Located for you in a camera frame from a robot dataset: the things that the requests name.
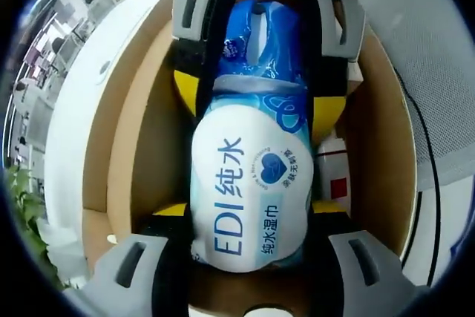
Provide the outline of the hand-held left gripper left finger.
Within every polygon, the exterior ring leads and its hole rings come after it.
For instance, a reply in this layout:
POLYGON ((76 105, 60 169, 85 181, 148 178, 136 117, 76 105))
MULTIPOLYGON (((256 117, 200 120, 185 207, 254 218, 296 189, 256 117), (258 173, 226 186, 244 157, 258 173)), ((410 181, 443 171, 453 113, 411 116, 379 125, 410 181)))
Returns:
POLYGON ((79 291, 87 316, 188 316, 194 228, 187 203, 152 215, 96 263, 79 291))

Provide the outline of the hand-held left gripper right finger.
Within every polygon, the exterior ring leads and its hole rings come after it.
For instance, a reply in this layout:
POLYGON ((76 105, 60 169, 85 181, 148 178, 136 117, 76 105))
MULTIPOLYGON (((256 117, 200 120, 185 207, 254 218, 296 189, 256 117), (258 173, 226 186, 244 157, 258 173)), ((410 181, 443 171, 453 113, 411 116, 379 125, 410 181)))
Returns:
POLYGON ((400 316, 419 295, 391 249, 335 207, 296 209, 306 316, 400 316))

